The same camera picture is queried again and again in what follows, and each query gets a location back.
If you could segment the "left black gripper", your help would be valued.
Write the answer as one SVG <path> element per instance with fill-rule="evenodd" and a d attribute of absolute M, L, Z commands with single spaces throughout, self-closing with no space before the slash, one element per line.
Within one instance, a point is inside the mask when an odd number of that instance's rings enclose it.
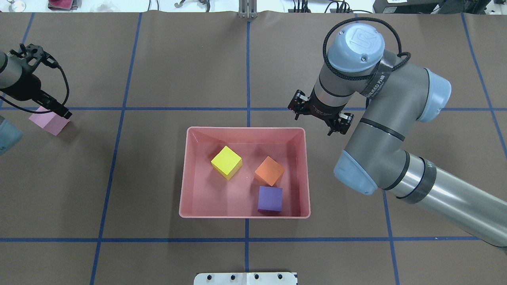
<path fill-rule="evenodd" d="M 40 79 L 33 74 L 13 74 L 3 72 L 3 92 L 18 101 L 33 100 L 43 108 L 38 114 L 54 112 L 56 115 L 70 119 L 72 113 L 63 103 L 41 90 Z"/>

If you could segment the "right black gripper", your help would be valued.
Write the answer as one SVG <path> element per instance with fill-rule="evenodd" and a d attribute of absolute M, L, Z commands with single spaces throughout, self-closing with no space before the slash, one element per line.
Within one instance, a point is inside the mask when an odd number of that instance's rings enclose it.
<path fill-rule="evenodd" d="M 327 92 L 317 92 L 313 89 L 310 97 L 307 97 L 302 90 L 297 89 L 288 104 L 288 109 L 294 112 L 295 120 L 305 115 L 326 120 L 329 127 L 328 136 L 334 132 L 346 135 L 355 117 L 351 112 L 342 112 L 348 102 L 349 96 L 332 96 Z"/>

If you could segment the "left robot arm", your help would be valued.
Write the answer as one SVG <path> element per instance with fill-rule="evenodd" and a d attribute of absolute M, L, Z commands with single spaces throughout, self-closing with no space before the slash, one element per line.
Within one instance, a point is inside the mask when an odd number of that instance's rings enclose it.
<path fill-rule="evenodd" d="M 40 79 L 33 74 L 40 63 L 61 72 L 66 88 L 63 103 L 58 102 L 42 90 Z M 47 132 L 58 135 L 70 122 L 72 113 L 65 105 L 70 94 L 67 77 L 54 57 L 43 53 L 40 47 L 37 47 L 35 52 L 29 51 L 25 54 L 17 53 L 14 50 L 8 53 L 2 51 L 0 77 L 2 94 L 16 101 L 33 101 L 39 107 L 36 110 L 29 110 L 16 105 L 5 97 L 1 97 L 1 100 L 13 108 L 30 113 L 30 119 Z"/>

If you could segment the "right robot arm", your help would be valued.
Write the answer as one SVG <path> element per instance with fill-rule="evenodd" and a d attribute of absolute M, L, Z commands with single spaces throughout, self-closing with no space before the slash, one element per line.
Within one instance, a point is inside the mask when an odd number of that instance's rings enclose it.
<path fill-rule="evenodd" d="M 345 135 L 354 115 L 344 112 L 355 93 L 365 112 L 334 167 L 335 177 L 364 195 L 382 189 L 447 219 L 506 251 L 506 202 L 405 151 L 416 122 L 429 122 L 449 101 L 448 80 L 409 63 L 398 33 L 371 17 L 336 24 L 322 44 L 323 66 L 309 95 L 297 90 L 288 109 L 326 123 L 328 135 Z"/>

